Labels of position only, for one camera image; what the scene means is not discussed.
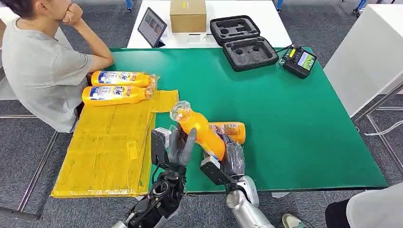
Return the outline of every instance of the man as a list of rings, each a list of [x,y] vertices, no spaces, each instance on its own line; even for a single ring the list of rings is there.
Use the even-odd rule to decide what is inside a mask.
[[[382,190],[361,192],[351,199],[331,203],[325,211],[327,228],[403,227],[403,183]],[[306,228],[298,218],[285,214],[284,228]]]
[[[58,132],[74,130],[86,75],[113,64],[105,43],[81,19],[71,0],[0,0],[21,18],[6,27],[2,60],[20,102]],[[88,42],[93,55],[63,46],[54,37],[63,22]]]

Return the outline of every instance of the transparent bottle cap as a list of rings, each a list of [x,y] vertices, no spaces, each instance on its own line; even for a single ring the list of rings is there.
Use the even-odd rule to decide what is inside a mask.
[[[151,99],[154,95],[154,90],[155,88],[153,88],[152,86],[147,87],[144,91],[145,98]]]
[[[180,101],[172,108],[169,116],[172,120],[180,122],[189,117],[190,111],[190,103],[187,101]]]
[[[150,86],[154,88],[154,90],[157,90],[157,84],[158,84],[159,78],[160,77],[155,74],[150,75],[149,83],[150,83]]]

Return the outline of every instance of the tablet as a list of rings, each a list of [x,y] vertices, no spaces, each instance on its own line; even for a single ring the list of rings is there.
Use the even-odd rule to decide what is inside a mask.
[[[145,11],[138,31],[153,48],[159,47],[160,38],[166,29],[166,23],[150,8]]]

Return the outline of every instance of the black foam case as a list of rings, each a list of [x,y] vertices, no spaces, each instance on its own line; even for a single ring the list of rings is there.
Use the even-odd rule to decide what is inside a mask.
[[[235,71],[269,66],[278,55],[252,19],[246,15],[217,18],[210,21],[214,39]]]

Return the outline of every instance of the orange bottle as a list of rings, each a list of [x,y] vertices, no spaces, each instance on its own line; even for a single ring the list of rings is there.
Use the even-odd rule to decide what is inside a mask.
[[[93,86],[137,86],[157,87],[158,76],[148,75],[143,72],[104,71],[98,70],[92,74]]]
[[[134,104],[144,99],[151,99],[154,94],[152,87],[140,88],[130,85],[92,86],[83,91],[83,102],[88,106],[105,106]]]
[[[243,144],[246,139],[245,124],[240,122],[213,122],[209,123],[212,131],[228,135],[232,140]]]
[[[208,153],[220,161],[224,158],[224,141],[209,128],[209,121],[200,113],[194,112],[189,102],[180,101],[171,110],[170,117],[177,121],[183,131],[190,133],[192,128],[197,129],[196,142]]]

